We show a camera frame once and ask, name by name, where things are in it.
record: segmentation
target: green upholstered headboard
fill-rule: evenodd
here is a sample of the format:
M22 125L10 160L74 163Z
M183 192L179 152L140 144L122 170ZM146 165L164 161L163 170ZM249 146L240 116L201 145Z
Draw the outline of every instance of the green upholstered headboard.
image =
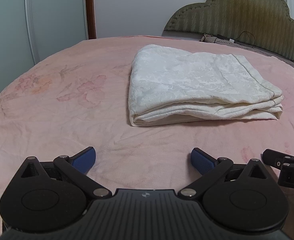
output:
M294 20L284 0L207 0L179 9L165 31L234 38L294 61ZM252 35L240 35L243 31Z

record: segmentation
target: bed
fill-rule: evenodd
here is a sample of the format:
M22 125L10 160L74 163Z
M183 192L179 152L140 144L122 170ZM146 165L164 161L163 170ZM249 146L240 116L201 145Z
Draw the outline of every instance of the bed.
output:
M279 121L203 121L132 127L128 113L131 63L145 45L244 55L282 89ZM93 146L88 176L116 188L181 189L200 175L189 154L199 147L234 163L273 149L294 156L294 68L275 57L221 44L136 36L83 41L38 63L0 94L0 197L23 160L51 161ZM275 179L276 170L271 170ZM284 231L294 239L294 189Z

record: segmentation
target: folded white towel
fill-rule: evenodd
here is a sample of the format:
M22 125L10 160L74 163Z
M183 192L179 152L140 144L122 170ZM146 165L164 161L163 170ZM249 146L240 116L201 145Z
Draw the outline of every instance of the folded white towel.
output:
M152 126L218 119L274 119L282 91L244 56L148 45L133 61L129 119Z

